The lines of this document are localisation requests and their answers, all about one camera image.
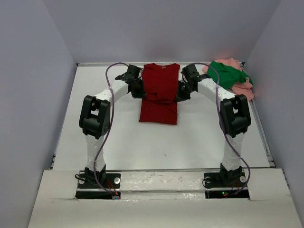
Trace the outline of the dark red t-shirt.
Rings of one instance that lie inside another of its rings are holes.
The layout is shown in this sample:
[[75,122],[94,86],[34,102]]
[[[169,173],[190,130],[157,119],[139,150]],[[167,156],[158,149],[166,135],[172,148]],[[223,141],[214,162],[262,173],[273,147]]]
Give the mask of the dark red t-shirt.
[[145,98],[142,99],[139,121],[176,125],[178,104],[175,101],[178,82],[179,64],[160,66],[155,63],[144,65],[142,79]]

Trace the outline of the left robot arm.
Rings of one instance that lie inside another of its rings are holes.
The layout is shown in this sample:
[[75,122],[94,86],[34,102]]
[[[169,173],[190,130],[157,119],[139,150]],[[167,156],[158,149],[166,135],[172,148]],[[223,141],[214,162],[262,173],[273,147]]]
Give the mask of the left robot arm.
[[79,127],[85,136],[87,147],[87,163],[84,171],[84,181],[96,184],[104,189],[106,181],[106,164],[103,147],[107,141],[114,120],[114,105],[120,98],[131,93],[134,98],[144,96],[143,80],[140,78],[142,69],[127,65],[126,72],[109,80],[110,65],[105,71],[108,88],[94,96],[87,95],[83,99]]

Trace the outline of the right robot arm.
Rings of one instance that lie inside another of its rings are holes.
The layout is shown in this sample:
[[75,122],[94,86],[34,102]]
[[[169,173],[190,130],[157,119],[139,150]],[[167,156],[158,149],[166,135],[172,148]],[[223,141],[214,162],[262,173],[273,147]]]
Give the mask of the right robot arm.
[[218,80],[214,81],[209,75],[200,74],[195,64],[185,66],[181,75],[175,100],[189,100],[190,94],[197,92],[214,102],[219,126],[225,138],[220,170],[205,173],[203,186],[206,189],[229,188],[234,185],[245,187],[250,177],[245,175],[242,168],[246,162],[241,156],[241,148],[245,133],[251,125],[246,96],[236,95],[221,87]]

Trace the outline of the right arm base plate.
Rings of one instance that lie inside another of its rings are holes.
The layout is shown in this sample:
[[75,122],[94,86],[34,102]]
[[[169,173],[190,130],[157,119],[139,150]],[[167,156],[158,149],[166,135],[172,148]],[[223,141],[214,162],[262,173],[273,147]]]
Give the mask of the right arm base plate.
[[205,188],[206,199],[249,199],[249,191],[245,186],[245,174],[230,180],[221,180],[219,172],[204,173],[202,185]]

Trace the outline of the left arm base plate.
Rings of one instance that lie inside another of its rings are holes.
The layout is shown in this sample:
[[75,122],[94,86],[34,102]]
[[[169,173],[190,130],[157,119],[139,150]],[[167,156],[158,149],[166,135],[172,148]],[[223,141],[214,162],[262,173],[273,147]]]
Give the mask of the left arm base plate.
[[77,189],[75,198],[80,200],[119,200],[121,198],[121,174],[107,173],[105,180],[96,182],[86,177],[84,172],[75,175],[77,179]]

